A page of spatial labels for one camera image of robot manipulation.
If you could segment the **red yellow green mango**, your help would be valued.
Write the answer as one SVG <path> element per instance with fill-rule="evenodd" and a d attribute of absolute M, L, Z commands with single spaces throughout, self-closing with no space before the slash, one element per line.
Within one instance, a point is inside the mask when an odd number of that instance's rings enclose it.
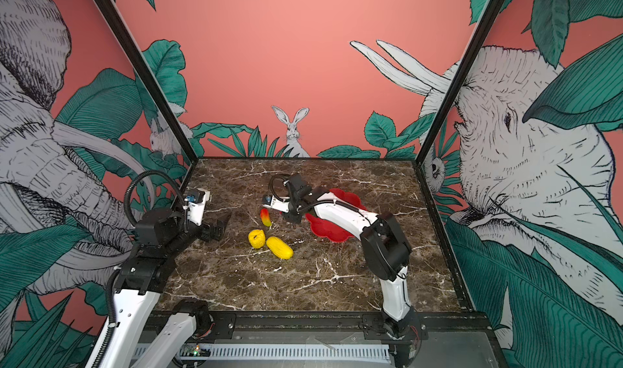
<path fill-rule="evenodd" d="M 262 224 L 268 228 L 270 228 L 273 224 L 270 218 L 269 210 L 267 208 L 261 209 L 261 221 Z"/>

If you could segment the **yellow fake apple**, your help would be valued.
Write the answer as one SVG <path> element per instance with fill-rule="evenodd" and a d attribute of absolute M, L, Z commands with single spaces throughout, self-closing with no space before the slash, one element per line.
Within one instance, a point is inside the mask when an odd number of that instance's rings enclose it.
<path fill-rule="evenodd" d="M 248 241 L 254 249 L 261 249 L 266 243 L 264 230 L 253 230 L 248 234 Z"/>

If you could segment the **yellow fake lemon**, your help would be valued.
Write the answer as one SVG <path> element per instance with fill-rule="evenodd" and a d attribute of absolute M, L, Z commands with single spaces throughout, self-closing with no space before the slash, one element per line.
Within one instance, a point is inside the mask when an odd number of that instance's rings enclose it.
<path fill-rule="evenodd" d="M 266 246 L 279 259 L 291 259 L 294 254 L 293 250 L 277 237 L 269 237 Z"/>

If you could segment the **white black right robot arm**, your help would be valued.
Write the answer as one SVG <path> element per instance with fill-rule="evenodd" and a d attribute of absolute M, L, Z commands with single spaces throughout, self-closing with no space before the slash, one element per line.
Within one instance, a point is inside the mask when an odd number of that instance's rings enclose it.
<path fill-rule="evenodd" d="M 415 315 L 407 290 L 412 247 L 395 216 L 368 212 L 322 187 L 312 188 L 298 173 L 272 177 L 269 189 L 272 199 L 264 205 L 279 210 L 288 221 L 299 223 L 311 213 L 360 240 L 368 269 L 381 284 L 385 331 L 394 339 L 410 332 Z"/>

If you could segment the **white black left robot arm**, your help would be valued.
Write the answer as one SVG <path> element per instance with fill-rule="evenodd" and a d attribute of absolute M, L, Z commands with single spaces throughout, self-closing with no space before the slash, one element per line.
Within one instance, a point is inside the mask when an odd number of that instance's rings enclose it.
<path fill-rule="evenodd" d="M 192 222 L 169 209 L 148 212 L 137 225 L 139 243 L 105 288 L 107 322 L 88 367 L 167 367 L 190 339 L 231 337 L 234 315 L 218 315 L 197 298 L 178 302 L 141 356 L 135 351 L 149 317 L 176 268 L 177 255 L 194 241 L 222 239 L 229 215 L 213 224 Z"/>

